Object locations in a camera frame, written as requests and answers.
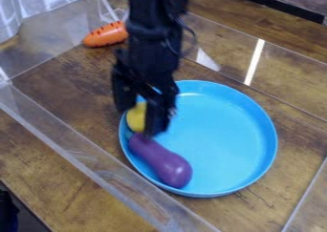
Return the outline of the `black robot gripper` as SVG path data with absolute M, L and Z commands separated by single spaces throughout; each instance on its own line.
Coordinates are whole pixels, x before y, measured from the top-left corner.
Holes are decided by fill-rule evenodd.
M 132 35 L 128 48 L 116 51 L 112 72 L 116 107 L 124 113 L 134 107 L 137 95 L 146 99 L 146 137 L 168 130 L 177 112 L 179 88 L 173 73 L 179 68 L 181 37 L 181 29 L 158 39 Z

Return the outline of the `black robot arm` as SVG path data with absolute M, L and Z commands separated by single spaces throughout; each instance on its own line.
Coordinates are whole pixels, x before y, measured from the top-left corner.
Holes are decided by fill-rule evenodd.
M 179 87 L 173 73 L 181 58 L 183 25 L 188 0 L 128 0 L 128 47 L 116 50 L 117 63 L 112 72 L 117 109 L 146 100 L 144 135 L 165 132 L 176 111 Z

